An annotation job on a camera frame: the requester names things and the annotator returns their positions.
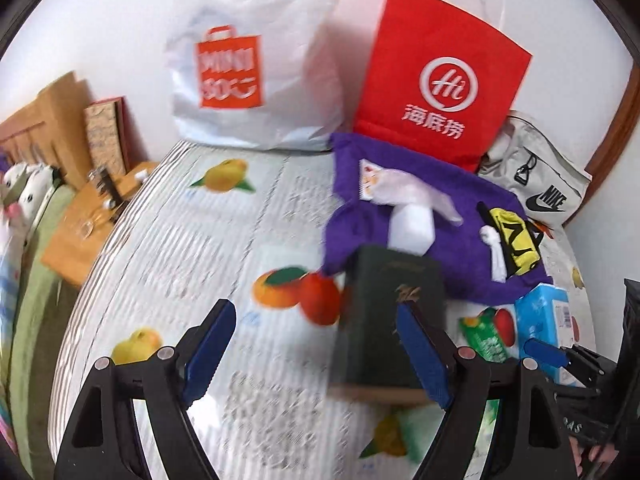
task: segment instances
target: nike swoosh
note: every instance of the nike swoosh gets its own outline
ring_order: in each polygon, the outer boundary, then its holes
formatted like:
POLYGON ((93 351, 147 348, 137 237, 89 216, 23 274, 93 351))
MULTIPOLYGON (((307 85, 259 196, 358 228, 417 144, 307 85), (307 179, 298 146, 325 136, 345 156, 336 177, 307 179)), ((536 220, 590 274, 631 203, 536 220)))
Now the nike swoosh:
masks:
POLYGON ((530 196, 529 198, 527 198, 527 201, 525 202, 525 204, 527 205, 527 207, 530 210, 539 211, 541 213, 564 213, 565 212, 564 210, 558 209, 557 207, 549 207, 548 205, 540 205, 538 203, 538 198, 540 197, 540 195, 542 195, 542 193, 539 193, 537 195, 530 196))

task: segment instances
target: purple towel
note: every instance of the purple towel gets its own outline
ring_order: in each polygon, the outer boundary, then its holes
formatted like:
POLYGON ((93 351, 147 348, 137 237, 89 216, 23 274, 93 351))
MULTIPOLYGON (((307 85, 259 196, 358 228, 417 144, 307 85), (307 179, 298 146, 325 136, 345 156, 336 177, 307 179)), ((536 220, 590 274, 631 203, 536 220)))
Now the purple towel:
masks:
POLYGON ((441 160, 358 134, 333 134, 335 156, 334 193, 344 200, 324 232, 322 270, 331 275, 344 269, 347 258, 362 244, 386 246, 392 208, 360 200, 360 160, 383 168, 412 173, 447 193, 462 215, 460 227, 434 214, 436 240, 427 254, 438 260, 447 295, 485 305, 511 304, 539 283, 552 283, 542 262, 523 276, 506 283, 491 280, 491 249, 480 239, 484 225, 476 211, 478 202, 501 207, 525 219, 517 197, 473 173, 441 160))

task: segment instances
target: human hand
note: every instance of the human hand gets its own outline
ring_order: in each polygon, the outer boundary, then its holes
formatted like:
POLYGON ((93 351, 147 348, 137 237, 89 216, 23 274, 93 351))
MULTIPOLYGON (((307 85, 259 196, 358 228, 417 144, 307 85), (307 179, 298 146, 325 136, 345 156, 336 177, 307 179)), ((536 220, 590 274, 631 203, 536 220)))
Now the human hand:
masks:
MULTIPOLYGON (((582 448, 578 444, 578 441, 572 436, 569 437, 569 442, 571 443, 571 450, 574 452, 575 470, 577 471, 578 475, 581 475, 582 474, 582 452, 584 451, 584 448, 582 448)), ((589 451, 589 460, 591 460, 592 462, 596 460, 596 457, 600 452, 600 447, 601 446, 594 446, 591 448, 591 450, 589 451)), ((605 466, 608 467, 609 464, 611 464, 616 459, 617 456, 618 456, 618 452, 616 448, 613 447, 613 444, 609 443, 604 447, 604 450, 602 451, 602 454, 598 459, 598 463, 605 464, 605 466)))

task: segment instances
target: white circle logo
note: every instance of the white circle logo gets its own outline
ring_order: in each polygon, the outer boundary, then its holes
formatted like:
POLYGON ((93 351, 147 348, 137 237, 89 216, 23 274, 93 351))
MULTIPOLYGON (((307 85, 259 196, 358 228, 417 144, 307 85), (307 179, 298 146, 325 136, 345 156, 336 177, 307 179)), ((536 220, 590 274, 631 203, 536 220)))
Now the white circle logo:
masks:
POLYGON ((465 108, 469 108, 471 103, 478 96, 478 78, 473 69, 464 61, 457 57, 439 57, 427 63, 420 74, 420 92, 424 100, 431 106, 442 112, 459 112, 465 108), (434 70, 442 65, 454 65, 457 68, 451 68, 446 71, 436 81, 431 80, 434 70), (439 98, 448 98, 449 101, 459 101, 461 103, 448 106, 438 100, 439 98))

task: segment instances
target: yellow and black pouch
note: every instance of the yellow and black pouch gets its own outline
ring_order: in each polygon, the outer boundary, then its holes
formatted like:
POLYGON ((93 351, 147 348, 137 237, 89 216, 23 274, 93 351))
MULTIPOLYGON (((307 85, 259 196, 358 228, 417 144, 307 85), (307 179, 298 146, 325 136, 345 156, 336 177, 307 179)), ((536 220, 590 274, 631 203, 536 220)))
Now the yellow and black pouch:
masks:
POLYGON ((521 276, 540 264, 538 247, 543 234, 531 222, 513 211, 500 207, 489 209, 483 202, 478 203, 478 212, 482 220, 500 234, 507 276, 521 276))

